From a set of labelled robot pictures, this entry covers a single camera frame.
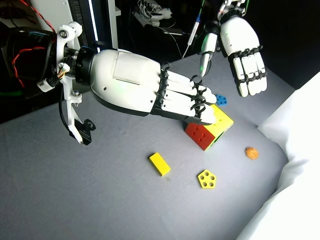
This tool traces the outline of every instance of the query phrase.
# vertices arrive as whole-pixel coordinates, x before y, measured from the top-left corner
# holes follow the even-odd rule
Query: bolt
[[[79,94],[80,94],[79,90],[73,90],[72,91],[72,95],[75,96],[75,97],[79,96]]]
[[[59,34],[63,39],[66,39],[68,37],[68,33],[65,30],[61,30]]]

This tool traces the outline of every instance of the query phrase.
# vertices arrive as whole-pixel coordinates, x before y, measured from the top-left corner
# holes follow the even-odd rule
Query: white fabric
[[[281,146],[288,163],[276,192],[237,240],[320,240],[319,90],[320,73],[259,126]]]

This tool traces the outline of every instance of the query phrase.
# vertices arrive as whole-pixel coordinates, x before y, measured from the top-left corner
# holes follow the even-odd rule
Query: yellow block
[[[162,156],[158,152],[150,156],[149,159],[152,162],[152,164],[155,166],[155,168],[158,170],[161,176],[164,176],[171,170],[169,165],[166,163],[166,161],[162,158]]]
[[[203,189],[214,189],[217,177],[208,169],[198,175],[200,185]]]
[[[218,137],[228,130],[233,124],[234,121],[228,117],[220,108],[216,105],[211,105],[214,110],[214,116],[216,119],[215,124],[205,125],[204,127],[215,137],[214,142]]]

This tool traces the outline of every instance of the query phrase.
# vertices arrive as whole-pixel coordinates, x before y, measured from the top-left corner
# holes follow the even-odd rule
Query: gray table
[[[170,70],[191,77],[199,61],[187,57]],[[207,151],[180,121],[116,112],[90,93],[78,108],[97,126],[88,146],[68,136],[57,104],[0,125],[0,239],[233,240],[287,162],[256,127],[293,89],[269,72],[266,92],[242,98],[221,54],[205,83],[227,97],[222,110],[234,120]],[[248,146],[259,159],[245,157]],[[164,177],[149,162],[154,152],[171,167]],[[204,169],[217,176],[215,189],[200,187]]]

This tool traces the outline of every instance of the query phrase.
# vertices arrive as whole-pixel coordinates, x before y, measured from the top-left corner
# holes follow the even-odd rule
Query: robotic hand
[[[246,13],[241,4],[246,0],[225,0],[217,18],[220,25],[220,38],[235,70],[238,89],[242,97],[253,96],[267,89],[267,72],[260,54],[262,46],[249,23],[242,18]],[[200,75],[203,77],[213,53],[216,50],[218,33],[208,33],[201,49]]]
[[[73,46],[81,32],[81,26],[71,22],[59,27],[56,40],[57,78],[63,84],[67,128],[79,143],[87,145],[91,142],[90,131],[95,126],[89,119],[82,123],[73,107],[82,102],[82,95],[73,90],[74,78],[78,83],[89,85],[98,102],[119,112],[138,116],[151,113],[201,125],[216,122],[214,110],[209,107],[217,101],[216,96],[202,80],[193,81],[201,77],[189,79],[169,71],[169,64],[161,66],[147,57],[124,50],[96,53],[84,46],[79,51],[66,48],[66,44]],[[40,81],[38,87],[43,92],[54,88],[47,79]]]

